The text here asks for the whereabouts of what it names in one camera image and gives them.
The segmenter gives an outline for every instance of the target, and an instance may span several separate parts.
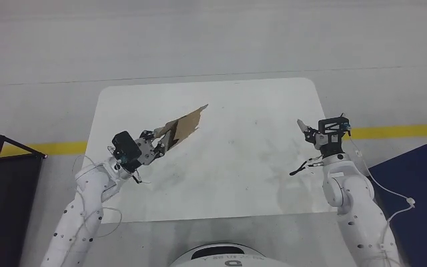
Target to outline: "black cable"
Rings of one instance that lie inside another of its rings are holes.
[[[306,167],[304,167],[304,165],[307,164],[307,161],[305,161],[303,164],[301,164],[301,166],[294,172],[289,173],[290,176],[294,176],[296,175],[298,172],[304,170]]]

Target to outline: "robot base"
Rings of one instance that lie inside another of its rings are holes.
[[[193,248],[192,250],[184,253],[182,256],[176,259],[170,267],[176,267],[179,264],[189,262],[190,260],[195,260],[197,258],[222,254],[245,254],[264,257],[264,255],[258,251],[252,248],[248,248],[247,246],[228,243],[210,244]]]

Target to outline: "cable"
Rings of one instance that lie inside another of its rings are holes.
[[[378,183],[378,182],[375,180],[374,176],[371,174],[371,172],[370,172],[370,170],[369,170],[369,168],[368,168],[368,165],[366,164],[365,159],[363,158],[362,153],[360,152],[360,150],[359,150],[358,146],[354,143],[353,138],[352,138],[351,136],[350,136],[350,141],[353,143],[353,146],[357,149],[357,152],[356,152],[356,153],[357,153],[358,155],[360,155],[360,158],[362,159],[362,162],[363,162],[363,164],[365,165],[365,168],[366,168],[366,170],[368,171],[368,174],[371,176],[371,178],[372,178],[372,180],[375,182],[375,184],[377,184],[377,186],[381,187],[383,190],[386,190],[386,191],[387,191],[387,192],[389,192],[389,193],[392,193],[392,194],[394,194],[394,195],[396,195],[396,196],[400,196],[401,198],[404,198],[404,199],[408,199],[408,197],[406,197],[406,196],[404,196],[404,195],[402,195],[402,194],[399,194],[399,193],[393,192],[392,190],[389,190],[389,189],[385,188],[384,186],[382,186],[380,183]]]
[[[399,194],[399,193],[396,193],[396,192],[394,192],[394,191],[392,191],[392,190],[389,190],[389,189],[387,189],[387,188],[385,188],[384,186],[382,186],[375,178],[374,178],[374,176],[371,174],[371,171],[369,170],[369,168],[368,168],[368,165],[366,164],[366,162],[365,162],[365,159],[363,158],[363,155],[362,155],[362,153],[361,153],[361,151],[359,150],[359,148],[358,148],[358,146],[354,143],[354,141],[353,141],[353,138],[351,137],[351,136],[349,136],[350,137],[350,141],[352,142],[352,144],[353,144],[353,146],[357,149],[356,150],[356,154],[358,155],[358,157],[360,157],[361,159],[362,159],[362,162],[363,162],[363,164],[364,164],[364,166],[365,166],[365,168],[366,168],[366,171],[368,172],[368,174],[370,175],[370,177],[372,178],[372,180],[375,182],[375,184],[377,185],[377,186],[379,186],[380,188],[382,188],[383,190],[385,190],[385,191],[387,191],[387,192],[389,192],[389,193],[391,193],[391,194],[394,194],[394,195],[396,195],[396,196],[400,196],[401,198],[404,198],[406,201],[407,201],[407,203],[409,204],[409,207],[408,208],[405,208],[405,209],[403,209],[403,210],[398,210],[397,212],[394,212],[388,219],[387,219],[387,223],[386,223],[386,226],[384,227],[384,230],[382,231],[382,236],[381,236],[381,239],[380,239],[380,245],[382,245],[383,243],[384,243],[384,241],[385,241],[385,239],[386,239],[386,233],[387,233],[387,230],[389,229],[389,226],[390,226],[390,222],[392,221],[392,219],[394,218],[394,216],[396,216],[396,215],[398,215],[398,214],[400,214],[400,213],[402,213],[402,212],[407,212],[408,210],[411,210],[412,208],[415,208],[415,200],[413,199],[413,198],[408,198],[407,196],[405,196],[405,195],[402,195],[402,194]],[[387,252],[386,251],[384,251],[384,253],[385,253],[385,260],[387,260],[388,261],[388,265],[389,266],[391,266],[390,265],[390,261],[393,261],[393,262],[395,262],[395,263],[397,263],[399,266],[402,266],[399,262],[397,262],[396,260],[393,260],[393,259],[391,259],[391,258],[389,258],[388,256],[387,256]]]
[[[95,168],[97,167],[97,166],[96,166],[96,164],[95,164],[95,162],[93,162],[93,160],[92,160],[91,158],[89,158],[88,156],[86,156],[86,155],[78,155],[78,156],[74,159],[73,167],[72,167],[72,169],[71,169],[71,174],[73,174],[73,172],[74,172],[74,165],[75,165],[75,163],[76,163],[77,159],[78,159],[78,158],[80,158],[81,156],[83,156],[83,157],[87,158],[87,159],[92,163],[93,167],[95,167]]]
[[[141,179],[141,176],[140,176],[140,174],[139,174],[138,169],[136,169],[136,173],[138,174],[139,182],[140,182],[141,184],[150,184],[150,183],[151,183],[150,181],[143,181],[143,180]]]
[[[85,200],[84,200],[84,198],[83,198],[83,195],[79,192],[79,190],[75,190],[79,195],[80,195],[80,198],[81,198],[81,203],[83,204],[83,213],[85,213],[86,212],[86,209],[85,209]],[[95,238],[103,238],[103,237],[106,237],[106,236],[109,236],[110,234],[112,234],[114,231],[116,231],[118,228],[119,228],[119,226],[120,226],[120,224],[121,224],[121,221],[123,220],[123,214],[121,213],[121,211],[119,210],[119,209],[116,209],[116,208],[110,208],[110,207],[102,207],[102,209],[103,210],[114,210],[114,211],[116,211],[116,212],[119,212],[119,214],[120,214],[120,221],[119,221],[119,223],[117,224],[117,226],[114,228],[114,230],[112,230],[110,233],[108,233],[108,234],[105,234],[105,235],[102,235],[102,236],[95,236]],[[88,232],[90,232],[89,231],[89,229],[87,228],[87,226],[86,226],[86,221],[90,218],[90,216],[93,214],[94,212],[92,212],[88,217],[86,217],[86,219],[84,219],[84,221],[83,221],[83,225],[85,226],[85,228],[86,228],[86,230],[88,231]]]
[[[121,213],[121,211],[119,210],[119,209],[116,209],[116,208],[110,208],[110,207],[102,207],[102,209],[104,210],[114,210],[114,211],[116,211],[116,212],[119,212],[119,214],[120,214],[120,221],[119,221],[119,223],[117,224],[117,226],[110,232],[110,233],[108,233],[108,234],[104,234],[104,235],[102,235],[102,236],[96,236],[96,238],[104,238],[104,237],[106,237],[106,236],[109,236],[110,234],[112,234],[112,233],[114,233],[114,231],[116,231],[118,228],[119,228],[119,226],[120,226],[120,224],[121,224],[121,221],[122,221],[122,219],[123,219],[123,214]]]

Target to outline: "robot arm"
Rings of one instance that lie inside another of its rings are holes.
[[[141,181],[134,176],[136,169],[162,157],[169,148],[170,135],[171,132],[167,131],[153,147],[155,132],[143,131],[135,141],[126,131],[121,132],[113,139],[115,147],[108,147],[112,157],[87,166],[75,175],[75,198],[64,209],[42,267],[83,265],[102,221],[102,203],[118,193],[121,185],[130,177],[139,184]]]
[[[341,116],[321,120],[319,130],[300,120],[298,125],[306,141],[322,153],[322,161],[312,166],[323,166],[325,197],[329,205],[338,208],[338,226],[356,264],[400,266],[394,235],[383,211],[374,202],[374,188],[341,148],[344,134],[351,136],[348,119]]]

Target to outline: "blue panel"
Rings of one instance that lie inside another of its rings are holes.
[[[412,267],[425,266],[427,253],[427,145],[370,168],[384,187],[414,198],[415,209],[396,215],[391,227]],[[387,217],[407,208],[405,199],[388,193],[373,183]]]

